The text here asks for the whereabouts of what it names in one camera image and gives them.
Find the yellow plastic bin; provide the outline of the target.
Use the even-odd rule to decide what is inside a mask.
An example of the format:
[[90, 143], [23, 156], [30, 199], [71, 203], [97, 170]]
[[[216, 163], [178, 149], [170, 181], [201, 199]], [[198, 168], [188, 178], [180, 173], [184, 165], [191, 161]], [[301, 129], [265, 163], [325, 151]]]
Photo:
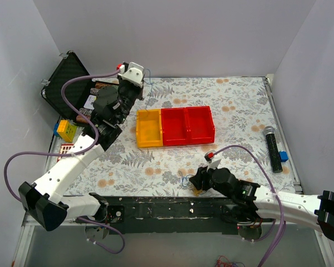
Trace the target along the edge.
[[161, 109], [137, 111], [136, 142], [138, 148], [163, 146]]

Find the red double plastic bin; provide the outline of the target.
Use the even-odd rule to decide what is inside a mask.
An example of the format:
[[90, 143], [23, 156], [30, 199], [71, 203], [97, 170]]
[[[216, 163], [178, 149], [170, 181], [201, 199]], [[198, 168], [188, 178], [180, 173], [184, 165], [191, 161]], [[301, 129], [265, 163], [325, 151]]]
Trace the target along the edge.
[[163, 108], [161, 124], [164, 146], [211, 144], [215, 140], [209, 106]]

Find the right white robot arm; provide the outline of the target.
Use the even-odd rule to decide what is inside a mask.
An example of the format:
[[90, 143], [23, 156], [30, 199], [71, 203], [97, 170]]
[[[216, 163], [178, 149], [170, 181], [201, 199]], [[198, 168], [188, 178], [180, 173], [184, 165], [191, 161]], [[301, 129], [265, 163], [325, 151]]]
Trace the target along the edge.
[[321, 195], [273, 193], [257, 183], [238, 180], [227, 168], [200, 167], [189, 181], [197, 190], [214, 189], [230, 199], [237, 208], [239, 221], [284, 219], [286, 222], [313, 228], [334, 241], [334, 192]]

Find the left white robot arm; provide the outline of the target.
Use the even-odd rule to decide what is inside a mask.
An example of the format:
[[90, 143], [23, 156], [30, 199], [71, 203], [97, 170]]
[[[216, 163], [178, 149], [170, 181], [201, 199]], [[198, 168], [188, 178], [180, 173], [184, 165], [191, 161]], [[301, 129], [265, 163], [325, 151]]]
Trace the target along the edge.
[[90, 217], [100, 223], [107, 217], [104, 197], [89, 193], [65, 197], [73, 181], [115, 142], [136, 100], [143, 97], [143, 83], [120, 79], [118, 88], [99, 90], [92, 113], [93, 128], [85, 128], [72, 149], [32, 184], [18, 189], [24, 209], [46, 230], [58, 228], [66, 219]]

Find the black poker chip case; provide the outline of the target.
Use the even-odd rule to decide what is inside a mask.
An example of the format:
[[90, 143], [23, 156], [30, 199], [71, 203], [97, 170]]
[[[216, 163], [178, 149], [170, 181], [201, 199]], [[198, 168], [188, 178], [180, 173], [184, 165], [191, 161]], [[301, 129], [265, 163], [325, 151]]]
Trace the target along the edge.
[[[48, 85], [44, 86], [41, 90], [41, 96], [58, 112], [62, 119], [70, 120], [78, 127], [88, 127], [89, 124], [82, 120], [78, 114], [67, 105], [62, 98], [61, 90], [62, 86], [67, 81], [88, 75], [87, 69], [78, 56], [73, 51], [68, 51], [52, 76], [48, 79]], [[76, 109], [85, 114], [87, 118], [90, 118], [92, 109], [84, 107], [89, 96], [95, 95], [100, 88], [105, 86], [118, 88], [119, 83], [119, 79], [115, 82], [94, 82], [92, 78], [77, 81], [66, 87], [65, 96]]]

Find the yellow blue toy block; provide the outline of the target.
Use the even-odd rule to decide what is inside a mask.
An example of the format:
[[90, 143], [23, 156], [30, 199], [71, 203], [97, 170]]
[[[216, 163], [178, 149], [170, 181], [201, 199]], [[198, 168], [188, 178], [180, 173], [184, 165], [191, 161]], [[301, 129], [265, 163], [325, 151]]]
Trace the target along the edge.
[[60, 120], [55, 124], [53, 134], [62, 138], [65, 142], [71, 143], [75, 137], [77, 126], [71, 124], [68, 120]]

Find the black microphone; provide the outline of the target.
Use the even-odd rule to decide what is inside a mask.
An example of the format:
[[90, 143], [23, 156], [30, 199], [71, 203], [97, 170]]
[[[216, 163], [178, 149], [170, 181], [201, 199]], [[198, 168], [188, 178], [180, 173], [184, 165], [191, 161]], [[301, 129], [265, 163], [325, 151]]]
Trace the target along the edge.
[[268, 147], [272, 171], [274, 173], [281, 173], [283, 171], [282, 163], [274, 132], [275, 129], [272, 126], [266, 126], [263, 130], [263, 134], [266, 138], [266, 143]]

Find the small blue block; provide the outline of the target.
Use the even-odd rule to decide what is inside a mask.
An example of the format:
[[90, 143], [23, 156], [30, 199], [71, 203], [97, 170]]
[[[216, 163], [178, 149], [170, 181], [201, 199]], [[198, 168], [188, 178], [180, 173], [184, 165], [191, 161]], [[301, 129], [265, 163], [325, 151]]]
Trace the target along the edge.
[[279, 158], [281, 162], [287, 162], [289, 160], [289, 157], [286, 151], [280, 151]]

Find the floral table mat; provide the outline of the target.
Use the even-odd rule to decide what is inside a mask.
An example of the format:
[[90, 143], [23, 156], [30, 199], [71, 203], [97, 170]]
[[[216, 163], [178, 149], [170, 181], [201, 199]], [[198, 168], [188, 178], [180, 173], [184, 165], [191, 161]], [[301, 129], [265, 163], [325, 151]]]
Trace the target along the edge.
[[[138, 110], [209, 106], [215, 126], [212, 144], [140, 149], [136, 144]], [[144, 100], [136, 101], [122, 133], [106, 153], [92, 162], [66, 195], [96, 192], [102, 196], [217, 196], [189, 182], [204, 155], [218, 151], [221, 167], [238, 179], [273, 185], [294, 193], [296, 178], [289, 162], [275, 174], [263, 129], [276, 127], [273, 107], [260, 77], [154, 78], [146, 80]]]

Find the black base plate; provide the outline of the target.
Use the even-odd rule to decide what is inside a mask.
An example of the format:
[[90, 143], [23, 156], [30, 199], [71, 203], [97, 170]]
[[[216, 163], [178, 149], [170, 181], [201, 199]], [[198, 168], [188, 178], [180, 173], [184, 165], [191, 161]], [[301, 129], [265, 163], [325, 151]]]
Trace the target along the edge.
[[123, 234], [222, 233], [237, 234], [237, 226], [259, 229], [260, 219], [225, 197], [106, 197], [101, 223]]

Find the aluminium frame rail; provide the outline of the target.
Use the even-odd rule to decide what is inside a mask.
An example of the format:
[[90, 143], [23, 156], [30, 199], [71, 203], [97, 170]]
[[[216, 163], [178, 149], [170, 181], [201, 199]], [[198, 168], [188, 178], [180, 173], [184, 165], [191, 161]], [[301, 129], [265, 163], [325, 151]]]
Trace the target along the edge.
[[36, 226], [42, 227], [31, 215], [25, 213], [11, 266], [24, 266]]

